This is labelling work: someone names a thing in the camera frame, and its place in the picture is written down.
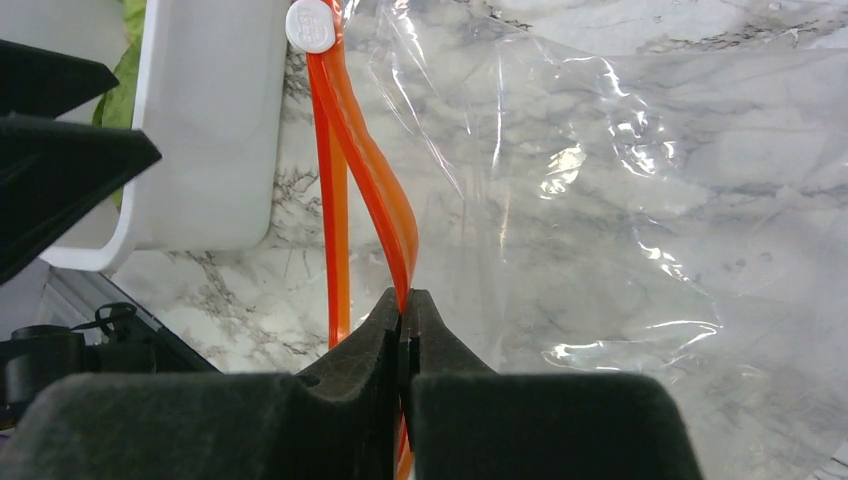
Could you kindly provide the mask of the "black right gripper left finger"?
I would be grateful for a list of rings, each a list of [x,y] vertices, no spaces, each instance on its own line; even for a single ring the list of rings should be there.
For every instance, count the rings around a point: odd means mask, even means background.
[[[392,479],[396,295],[296,374],[85,373],[43,390],[5,479]]]

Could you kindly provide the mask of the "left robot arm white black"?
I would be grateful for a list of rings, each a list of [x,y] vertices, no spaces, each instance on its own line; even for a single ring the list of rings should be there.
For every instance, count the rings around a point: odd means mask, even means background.
[[[141,131],[62,120],[117,84],[101,63],[2,43],[3,281],[160,159]],[[1,425],[14,426],[44,388],[70,375],[210,370],[208,361],[142,308],[114,301],[75,327],[24,326],[2,336]]]

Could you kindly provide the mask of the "clear zip bag orange zipper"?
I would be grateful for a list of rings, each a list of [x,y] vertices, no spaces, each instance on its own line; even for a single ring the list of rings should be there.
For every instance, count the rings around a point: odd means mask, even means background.
[[[847,52],[602,56],[346,1],[414,283],[502,372],[638,373],[708,479],[847,475]]]

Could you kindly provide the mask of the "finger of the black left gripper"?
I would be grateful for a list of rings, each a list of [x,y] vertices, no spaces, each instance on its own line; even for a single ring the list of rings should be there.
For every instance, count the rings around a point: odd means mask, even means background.
[[[1,115],[55,119],[117,87],[107,66],[3,40]]]
[[[1,282],[162,158],[140,130],[1,120]]]

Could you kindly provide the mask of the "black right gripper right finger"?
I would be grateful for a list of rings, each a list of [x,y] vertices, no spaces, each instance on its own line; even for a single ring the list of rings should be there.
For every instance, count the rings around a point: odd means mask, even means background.
[[[675,401],[626,373],[498,374],[430,293],[402,315],[404,399],[419,479],[698,479]]]

